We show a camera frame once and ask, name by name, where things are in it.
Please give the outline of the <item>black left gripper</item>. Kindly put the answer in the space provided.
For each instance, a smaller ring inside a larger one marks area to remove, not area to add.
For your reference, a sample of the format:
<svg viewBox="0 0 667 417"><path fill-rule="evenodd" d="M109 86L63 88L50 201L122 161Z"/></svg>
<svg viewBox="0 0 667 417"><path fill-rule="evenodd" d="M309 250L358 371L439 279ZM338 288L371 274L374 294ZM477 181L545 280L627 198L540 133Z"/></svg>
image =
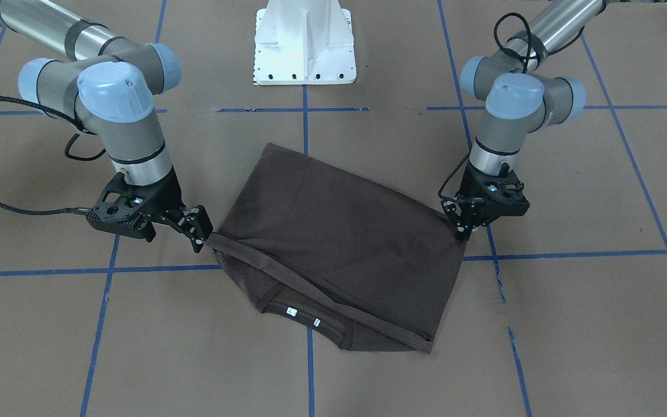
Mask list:
<svg viewBox="0 0 667 417"><path fill-rule="evenodd" d="M442 183L442 190L461 167L465 167L465 171L458 191L453 197L442 194L441 203L442 210L456 229L456 238L468 241L477 227L508 215L507 190L503 182L508 174L508 163L500 162L499 174L492 176L461 161Z"/></svg>

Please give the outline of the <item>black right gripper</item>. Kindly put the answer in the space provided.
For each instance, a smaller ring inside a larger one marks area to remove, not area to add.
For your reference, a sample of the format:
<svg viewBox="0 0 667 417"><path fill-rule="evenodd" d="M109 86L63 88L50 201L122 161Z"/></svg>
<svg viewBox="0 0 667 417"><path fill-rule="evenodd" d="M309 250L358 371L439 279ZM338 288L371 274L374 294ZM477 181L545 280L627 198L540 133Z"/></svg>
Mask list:
<svg viewBox="0 0 667 417"><path fill-rule="evenodd" d="M175 169L170 169L168 174L156 183L138 186L137 197L143 198L143 203L138 206L138 213L148 221L159 222L185 232L194 253L201 252L214 227L204 206L189 208L183 203L182 188Z"/></svg>

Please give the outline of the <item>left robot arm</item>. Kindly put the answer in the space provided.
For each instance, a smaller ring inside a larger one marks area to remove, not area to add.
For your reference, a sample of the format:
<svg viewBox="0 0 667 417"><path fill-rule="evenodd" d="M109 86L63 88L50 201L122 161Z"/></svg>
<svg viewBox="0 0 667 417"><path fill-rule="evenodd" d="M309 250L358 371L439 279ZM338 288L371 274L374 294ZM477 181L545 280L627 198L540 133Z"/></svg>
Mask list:
<svg viewBox="0 0 667 417"><path fill-rule="evenodd" d="M536 69L575 42L606 5L553 1L532 21L516 13L523 29L505 43L495 37L495 54L474 56L461 69L461 87L484 102L485 111L474 144L459 163L465 171L458 191L441 197L458 240L468 240L475 229L500 217L529 211L524 184L515 172L526 136L573 119L587 100L579 80L547 78Z"/></svg>

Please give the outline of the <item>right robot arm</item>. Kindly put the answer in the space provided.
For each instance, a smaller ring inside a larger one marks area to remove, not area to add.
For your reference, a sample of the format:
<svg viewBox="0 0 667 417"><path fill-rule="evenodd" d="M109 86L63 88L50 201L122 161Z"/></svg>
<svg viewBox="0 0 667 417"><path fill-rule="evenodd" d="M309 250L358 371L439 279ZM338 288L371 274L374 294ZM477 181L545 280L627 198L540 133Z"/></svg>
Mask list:
<svg viewBox="0 0 667 417"><path fill-rule="evenodd" d="M196 253L212 233L206 209L188 207L158 120L155 97L177 87L178 57L162 44L138 44L51 1L0 1L0 27L65 55L38 58L18 76L20 97L0 97L63 119L76 135L98 136L116 174L82 215L93 229L152 241L154 225L185 235Z"/></svg>

